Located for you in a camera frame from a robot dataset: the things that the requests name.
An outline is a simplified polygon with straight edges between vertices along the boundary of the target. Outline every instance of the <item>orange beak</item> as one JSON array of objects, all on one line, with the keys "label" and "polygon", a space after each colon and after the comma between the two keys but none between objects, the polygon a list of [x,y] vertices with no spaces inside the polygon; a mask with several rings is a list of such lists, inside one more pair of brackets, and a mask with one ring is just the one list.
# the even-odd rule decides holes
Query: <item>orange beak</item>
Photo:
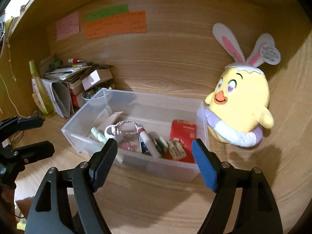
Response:
[{"label": "orange beak", "polygon": [[224,105],[227,102],[227,97],[224,96],[223,91],[219,91],[215,94],[214,101],[218,105]]}]

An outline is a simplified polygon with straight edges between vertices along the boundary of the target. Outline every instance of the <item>yellow plush toy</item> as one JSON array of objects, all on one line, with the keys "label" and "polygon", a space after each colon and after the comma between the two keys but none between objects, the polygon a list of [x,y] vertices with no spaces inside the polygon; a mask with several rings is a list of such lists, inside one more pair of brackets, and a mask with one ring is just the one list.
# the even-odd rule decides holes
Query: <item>yellow plush toy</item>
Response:
[{"label": "yellow plush toy", "polygon": [[265,61],[278,64],[280,53],[268,33],[259,37],[247,60],[235,36],[225,25],[215,24],[213,35],[235,62],[226,66],[214,92],[205,99],[209,104],[209,109],[206,109],[209,131],[224,143],[254,146],[263,137],[260,125],[267,129],[274,125],[267,109],[269,85],[264,73],[257,67]]}]

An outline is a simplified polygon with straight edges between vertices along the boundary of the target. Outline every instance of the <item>yellow-green bottle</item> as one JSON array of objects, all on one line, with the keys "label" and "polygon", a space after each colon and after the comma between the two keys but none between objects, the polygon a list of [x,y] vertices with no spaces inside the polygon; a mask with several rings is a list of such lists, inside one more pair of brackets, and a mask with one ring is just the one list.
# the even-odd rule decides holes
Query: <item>yellow-green bottle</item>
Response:
[{"label": "yellow-green bottle", "polygon": [[52,118],[55,115],[55,111],[52,105],[52,102],[49,98],[48,92],[41,81],[41,78],[36,70],[34,60],[29,62],[30,73],[32,74],[32,78],[35,80],[34,88],[37,93],[37,97],[40,101],[40,106],[42,107],[40,110],[45,114],[47,118]]}]

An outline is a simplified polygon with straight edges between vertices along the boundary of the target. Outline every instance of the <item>orange sticky note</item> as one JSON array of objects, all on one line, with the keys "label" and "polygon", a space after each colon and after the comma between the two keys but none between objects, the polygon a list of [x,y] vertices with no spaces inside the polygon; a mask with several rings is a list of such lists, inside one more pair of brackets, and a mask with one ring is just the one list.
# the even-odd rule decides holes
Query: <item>orange sticky note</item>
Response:
[{"label": "orange sticky note", "polygon": [[146,33],[146,15],[145,11],[127,12],[86,22],[83,25],[86,40],[110,34]]}]

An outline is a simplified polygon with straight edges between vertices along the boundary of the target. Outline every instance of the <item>cardboard box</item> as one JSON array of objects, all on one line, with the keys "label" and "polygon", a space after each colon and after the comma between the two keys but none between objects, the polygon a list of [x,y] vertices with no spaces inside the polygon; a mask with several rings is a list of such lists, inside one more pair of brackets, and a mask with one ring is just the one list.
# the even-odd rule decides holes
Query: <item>cardboard box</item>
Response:
[{"label": "cardboard box", "polygon": [[85,90],[88,90],[99,83],[104,83],[112,78],[113,76],[109,69],[97,69],[82,80],[82,85]]}]

